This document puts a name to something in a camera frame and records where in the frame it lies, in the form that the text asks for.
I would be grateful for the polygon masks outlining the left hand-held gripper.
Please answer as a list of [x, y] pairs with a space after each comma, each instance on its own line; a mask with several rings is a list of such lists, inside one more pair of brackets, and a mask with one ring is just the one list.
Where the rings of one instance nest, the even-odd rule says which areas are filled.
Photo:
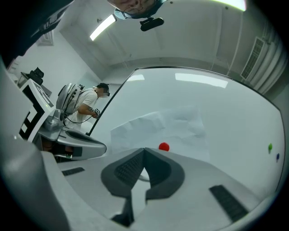
[[100, 157], [106, 152], [106, 145], [90, 136], [73, 129], [62, 130], [64, 112], [56, 109], [39, 84], [29, 79], [20, 90], [32, 103], [19, 131], [22, 139], [43, 151], [51, 151], [56, 143], [71, 147], [73, 152], [68, 158], [73, 161]]

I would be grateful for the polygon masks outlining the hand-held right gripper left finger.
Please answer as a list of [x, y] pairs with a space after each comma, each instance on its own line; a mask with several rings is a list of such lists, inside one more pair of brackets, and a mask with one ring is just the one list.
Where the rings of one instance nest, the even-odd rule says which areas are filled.
[[127, 182], [119, 181], [114, 170], [133, 160], [143, 149], [134, 148], [118, 154], [84, 161], [57, 163], [43, 152], [47, 177], [64, 209], [72, 231], [138, 231], [133, 225], [132, 204], [128, 198], [115, 196]]

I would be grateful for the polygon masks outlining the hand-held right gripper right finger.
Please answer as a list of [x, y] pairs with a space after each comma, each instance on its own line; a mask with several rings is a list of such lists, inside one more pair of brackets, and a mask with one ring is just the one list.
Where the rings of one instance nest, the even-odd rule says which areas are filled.
[[269, 207], [246, 186], [217, 167], [193, 158], [146, 149], [171, 166], [161, 193], [180, 187], [168, 198], [149, 199], [134, 221], [135, 231], [245, 231]]

